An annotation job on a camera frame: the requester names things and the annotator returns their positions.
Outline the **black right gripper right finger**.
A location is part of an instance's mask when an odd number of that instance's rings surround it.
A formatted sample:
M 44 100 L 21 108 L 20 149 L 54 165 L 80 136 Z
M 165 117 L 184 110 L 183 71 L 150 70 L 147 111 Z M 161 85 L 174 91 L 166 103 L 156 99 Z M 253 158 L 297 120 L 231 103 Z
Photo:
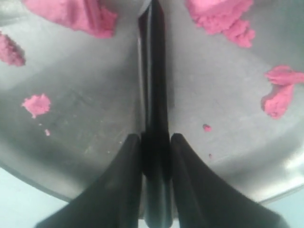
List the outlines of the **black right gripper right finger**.
M 182 228 L 283 228 L 277 213 L 214 173 L 180 133 L 171 137 L 172 181 Z

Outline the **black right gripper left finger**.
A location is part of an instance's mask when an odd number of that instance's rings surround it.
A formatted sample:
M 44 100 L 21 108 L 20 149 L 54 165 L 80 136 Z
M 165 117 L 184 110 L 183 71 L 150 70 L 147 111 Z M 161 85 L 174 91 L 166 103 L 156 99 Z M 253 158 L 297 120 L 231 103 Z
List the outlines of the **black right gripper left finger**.
M 38 228 L 136 228 L 142 190 L 140 139 L 127 136 L 107 170 Z

